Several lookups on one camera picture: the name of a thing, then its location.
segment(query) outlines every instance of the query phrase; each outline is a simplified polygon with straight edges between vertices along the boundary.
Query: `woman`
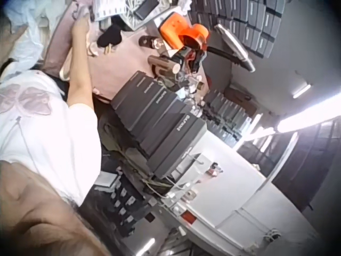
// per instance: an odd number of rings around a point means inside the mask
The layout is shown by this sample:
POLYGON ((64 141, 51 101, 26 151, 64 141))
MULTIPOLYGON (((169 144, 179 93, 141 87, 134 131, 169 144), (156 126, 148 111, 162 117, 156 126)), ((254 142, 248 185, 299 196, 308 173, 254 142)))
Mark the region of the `woman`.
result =
POLYGON ((67 102, 44 73, 0 84, 1 236, 15 255, 108 255, 71 207, 100 172, 101 148, 87 64, 88 14, 72 29, 67 102))

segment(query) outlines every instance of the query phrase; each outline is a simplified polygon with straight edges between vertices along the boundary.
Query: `woman's arm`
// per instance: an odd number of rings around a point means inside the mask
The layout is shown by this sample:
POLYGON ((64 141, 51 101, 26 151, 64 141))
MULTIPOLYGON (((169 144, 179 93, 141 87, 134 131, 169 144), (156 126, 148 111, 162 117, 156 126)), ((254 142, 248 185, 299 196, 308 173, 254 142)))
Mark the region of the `woman's arm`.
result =
POLYGON ((67 103, 72 106, 83 103, 94 108, 92 85, 87 61, 86 34, 89 31, 89 14, 78 19, 72 29, 72 61, 70 88, 67 103))

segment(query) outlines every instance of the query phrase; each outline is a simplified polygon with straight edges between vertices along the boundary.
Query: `orange tool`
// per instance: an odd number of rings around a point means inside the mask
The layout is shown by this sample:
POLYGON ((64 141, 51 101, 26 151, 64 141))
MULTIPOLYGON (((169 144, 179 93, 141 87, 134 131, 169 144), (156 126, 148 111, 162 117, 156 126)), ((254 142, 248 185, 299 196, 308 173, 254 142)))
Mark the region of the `orange tool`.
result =
POLYGON ((160 34, 173 49, 188 46, 194 50, 205 50, 209 32, 200 24, 190 26, 185 17, 174 12, 161 24, 160 34))

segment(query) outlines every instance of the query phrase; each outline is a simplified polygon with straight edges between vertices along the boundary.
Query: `white t-shirt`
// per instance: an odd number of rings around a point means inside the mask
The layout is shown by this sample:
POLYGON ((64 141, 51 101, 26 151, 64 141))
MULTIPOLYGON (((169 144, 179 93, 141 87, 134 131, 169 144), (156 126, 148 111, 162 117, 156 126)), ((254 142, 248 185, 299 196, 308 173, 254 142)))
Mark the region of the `white t-shirt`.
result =
POLYGON ((0 160, 26 166, 81 205, 101 168, 96 114, 68 107, 41 71, 11 78, 0 84, 0 160))

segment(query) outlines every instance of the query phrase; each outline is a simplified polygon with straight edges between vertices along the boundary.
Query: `ceiling light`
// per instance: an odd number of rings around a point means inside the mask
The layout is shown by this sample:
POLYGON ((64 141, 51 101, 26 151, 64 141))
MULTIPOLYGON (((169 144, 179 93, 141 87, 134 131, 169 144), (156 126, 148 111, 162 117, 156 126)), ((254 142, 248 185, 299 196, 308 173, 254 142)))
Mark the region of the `ceiling light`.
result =
POLYGON ((244 143, 245 138, 247 138, 252 130, 256 127, 258 124, 259 120, 261 120, 263 114, 257 114, 255 118, 252 120, 249 128, 247 129, 246 133, 241 137, 241 139, 233 146, 233 150, 237 151, 241 145, 244 143))
POLYGON ((341 115, 340 102, 341 93, 282 120, 277 129, 279 132, 296 131, 333 119, 341 115))
POLYGON ((139 250, 139 252, 136 254, 136 256, 142 256, 147 250, 151 248, 151 246, 155 243, 155 238, 152 238, 149 240, 145 246, 139 250))
POLYGON ((258 139, 258 138, 265 137, 268 135, 273 135, 273 134, 275 134, 275 130, 273 129, 273 127, 270 127, 270 128, 266 128, 262 131, 259 131, 259 132, 256 131, 255 133, 250 134, 248 137, 245 138, 245 141, 258 139))
POLYGON ((293 98, 296 99, 299 96, 301 96, 303 93, 305 93, 307 90, 309 90, 311 87, 311 84, 308 84, 306 87, 302 88, 301 90, 299 90, 297 93, 294 94, 293 98))
POLYGON ((269 146, 271 140, 273 138, 273 135, 268 136, 268 138, 266 139, 266 141, 264 142, 263 146, 261 147, 261 152, 264 153, 267 149, 267 147, 269 146))

